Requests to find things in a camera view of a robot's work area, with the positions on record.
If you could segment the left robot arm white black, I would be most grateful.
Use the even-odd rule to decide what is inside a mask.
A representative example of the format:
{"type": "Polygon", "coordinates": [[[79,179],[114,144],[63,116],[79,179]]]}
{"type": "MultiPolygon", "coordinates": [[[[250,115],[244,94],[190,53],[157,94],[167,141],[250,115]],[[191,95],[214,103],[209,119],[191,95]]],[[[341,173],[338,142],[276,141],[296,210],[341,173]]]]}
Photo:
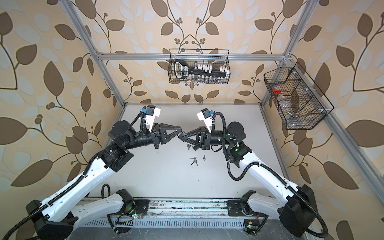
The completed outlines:
{"type": "Polygon", "coordinates": [[[20,227],[31,221],[37,233],[34,237],[36,240],[65,240],[80,225],[81,220],[120,211],[130,200],[126,190],[115,194],[118,198],[116,201],[105,198],[104,209],[96,207],[95,213],[92,213],[93,208],[76,210],[75,206],[98,184],[118,172],[134,157],[130,153],[131,149],[148,145],[154,145],[158,149],[182,132],[181,127],[167,124],[155,124],[152,132],[143,133],[146,129],[146,123],[142,123],[139,132],[127,121],[114,124],[108,133],[113,140],[112,144],[96,153],[81,174],[51,197],[43,201],[31,201],[26,207],[28,216],[12,227],[3,238],[8,240],[20,227]]]}

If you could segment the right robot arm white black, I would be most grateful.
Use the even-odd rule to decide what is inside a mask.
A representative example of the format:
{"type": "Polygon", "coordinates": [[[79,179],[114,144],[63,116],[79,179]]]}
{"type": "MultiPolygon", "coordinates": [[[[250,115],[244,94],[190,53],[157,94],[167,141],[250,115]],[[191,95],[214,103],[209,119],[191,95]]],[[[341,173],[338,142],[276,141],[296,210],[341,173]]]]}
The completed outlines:
{"type": "Polygon", "coordinates": [[[272,194],[266,197],[256,191],[248,191],[241,198],[243,215],[262,213],[277,218],[298,238],[304,233],[322,239],[329,235],[326,222],[319,214],[314,191],[307,185],[300,187],[265,164],[244,143],[247,135],[241,123],[227,124],[222,113],[208,109],[197,116],[205,126],[188,133],[182,132],[180,140],[202,150],[219,146],[232,180],[238,182],[250,174],[272,194]]]}

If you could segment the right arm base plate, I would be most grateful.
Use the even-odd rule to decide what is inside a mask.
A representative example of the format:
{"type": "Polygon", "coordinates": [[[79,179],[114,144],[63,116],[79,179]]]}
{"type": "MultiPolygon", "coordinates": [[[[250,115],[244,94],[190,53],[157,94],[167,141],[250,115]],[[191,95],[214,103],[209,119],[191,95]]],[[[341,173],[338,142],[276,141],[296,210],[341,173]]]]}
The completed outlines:
{"type": "Polygon", "coordinates": [[[230,217],[265,217],[266,215],[254,212],[247,203],[240,200],[228,200],[226,203],[228,215],[230,217]]]}

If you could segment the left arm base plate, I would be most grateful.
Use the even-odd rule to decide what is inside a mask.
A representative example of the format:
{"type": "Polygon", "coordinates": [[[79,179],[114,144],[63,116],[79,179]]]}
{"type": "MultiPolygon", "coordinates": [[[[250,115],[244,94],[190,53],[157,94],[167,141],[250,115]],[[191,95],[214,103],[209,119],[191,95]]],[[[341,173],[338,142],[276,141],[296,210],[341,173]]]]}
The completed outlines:
{"type": "Polygon", "coordinates": [[[144,215],[149,210],[150,200],[133,200],[129,202],[124,202],[123,206],[119,209],[119,211],[113,213],[115,216],[120,215],[144,215]]]}

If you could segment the silver key bunch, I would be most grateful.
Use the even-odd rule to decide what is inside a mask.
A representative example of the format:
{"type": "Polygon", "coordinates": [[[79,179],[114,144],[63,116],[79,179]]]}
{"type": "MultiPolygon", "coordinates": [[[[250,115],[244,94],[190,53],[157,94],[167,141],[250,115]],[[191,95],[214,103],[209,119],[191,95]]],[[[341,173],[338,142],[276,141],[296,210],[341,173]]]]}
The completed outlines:
{"type": "Polygon", "coordinates": [[[191,165],[198,165],[198,161],[197,161],[197,158],[192,158],[193,162],[191,163],[191,165]]]}

